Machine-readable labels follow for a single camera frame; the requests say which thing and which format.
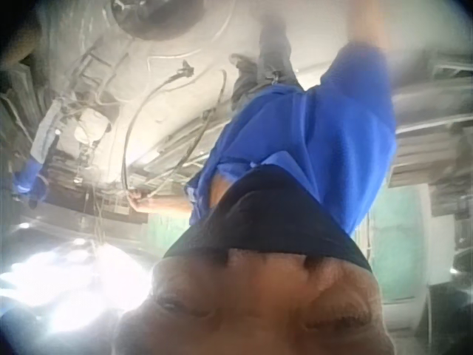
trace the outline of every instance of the pants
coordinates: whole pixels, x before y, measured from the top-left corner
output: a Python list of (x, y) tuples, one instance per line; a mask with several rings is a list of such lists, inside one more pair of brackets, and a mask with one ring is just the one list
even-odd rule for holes
[(240, 60), (236, 65), (239, 77), (231, 98), (232, 110), (239, 112), (262, 89), (273, 84), (296, 85), (300, 87), (290, 63), (291, 47), (281, 21), (263, 25), (259, 37), (259, 59)]

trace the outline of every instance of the blue shirt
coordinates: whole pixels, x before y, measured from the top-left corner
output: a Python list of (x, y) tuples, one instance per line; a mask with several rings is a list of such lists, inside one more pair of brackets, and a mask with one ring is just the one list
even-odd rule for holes
[(209, 212), (216, 172), (235, 182), (262, 164), (289, 172), (352, 234), (370, 210), (395, 153), (387, 63), (380, 50), (348, 44), (307, 92), (273, 85), (224, 128), (189, 181), (191, 224)]

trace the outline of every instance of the wire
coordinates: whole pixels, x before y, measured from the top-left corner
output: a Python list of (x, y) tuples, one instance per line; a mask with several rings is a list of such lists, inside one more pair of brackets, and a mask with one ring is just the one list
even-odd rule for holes
[(220, 94), (219, 98), (217, 100), (217, 104), (213, 109), (207, 110), (203, 113), (203, 120), (204, 124), (202, 125), (197, 137), (195, 138), (194, 142), (190, 147), (187, 149), (187, 152), (184, 154), (184, 156), (179, 160), (179, 163), (172, 169), (172, 171), (164, 178), (164, 180), (161, 182), (161, 184), (152, 192), (147, 194), (146, 198), (151, 198), (155, 196), (159, 191), (163, 188), (163, 186), (169, 181), (169, 179), (172, 178), (172, 176), (178, 172), (184, 164), (187, 162), (187, 160), (191, 157), (192, 153), (194, 150), (197, 148), (197, 145), (199, 145), (200, 141), (202, 140), (203, 135), (205, 134), (205, 131), (207, 131), (208, 125), (210, 124), (210, 121), (212, 121), (212, 115), (215, 114), (217, 111), (217, 108), (220, 106), (222, 99), (223, 99), (223, 94), (225, 92), (225, 88), (227, 86), (227, 72), (222, 70), (222, 75), (223, 75), (223, 84), (222, 84), (222, 89), (220, 89)]
[(10, 109), (11, 109), (13, 115), (15, 116), (16, 124), (18, 124), (18, 126), (21, 128), (21, 130), (23, 131), (24, 135), (26, 135), (26, 137), (30, 141), (30, 143), (33, 144), (33, 140), (31, 138), (30, 134), (28, 133), (27, 128), (23, 125), (23, 122), (20, 119), (20, 115), (18, 114), (18, 111), (15, 108), (15, 105), (13, 105), (12, 101), (8, 98), (8, 96), (6, 96), (5, 94), (3, 94), (1, 92), (0, 92), (0, 98), (2, 100), (5, 100), (5, 102), (8, 104), (8, 106), (10, 106)]
[(144, 99), (141, 105), (138, 107), (135, 115), (132, 118), (132, 121), (130, 122), (130, 125), (128, 127), (128, 130), (126, 131), (126, 137), (125, 137), (125, 146), (123, 148), (123, 161), (122, 161), (122, 184), (123, 184), (123, 190), (127, 192), (129, 190), (128, 187), (128, 179), (126, 176), (126, 151), (128, 149), (128, 144), (129, 144), (129, 139), (130, 136), (132, 135), (133, 128), (135, 127), (136, 121), (138, 119), (138, 116), (140, 115), (141, 111), (143, 111), (143, 108), (145, 105), (147, 105), (148, 102), (150, 102), (151, 99), (166, 85), (180, 79), (180, 78), (190, 78), (194, 74), (194, 68), (190, 67), (189, 64), (184, 61), (183, 62), (183, 68), (177, 72), (177, 74), (174, 74), (168, 80), (164, 81), (160, 86), (155, 87)]

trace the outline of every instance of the bright light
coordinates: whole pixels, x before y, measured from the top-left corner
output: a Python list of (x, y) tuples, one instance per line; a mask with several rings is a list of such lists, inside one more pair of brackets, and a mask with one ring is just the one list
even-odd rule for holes
[(54, 311), (51, 331), (66, 332), (81, 329), (96, 320), (106, 309), (99, 294), (84, 291), (73, 294)]
[(87, 250), (78, 249), (73, 250), (67, 255), (67, 260), (71, 263), (82, 263), (86, 261), (90, 256), (90, 253)]
[(25, 263), (14, 264), (12, 272), (1, 274), (0, 280), (16, 289), (1, 290), (2, 295), (35, 307), (92, 282), (92, 266), (60, 266), (54, 264), (56, 258), (56, 253), (49, 251), (33, 255)]
[(139, 307), (151, 288), (151, 280), (128, 254), (106, 244), (97, 250), (103, 292), (112, 306), (124, 311)]
[(77, 238), (74, 240), (74, 244), (77, 246), (83, 246), (86, 243), (86, 240), (83, 238)]
[(52, 263), (57, 257), (53, 251), (46, 251), (44, 253), (37, 253), (32, 255), (27, 261), (28, 265), (44, 265)]

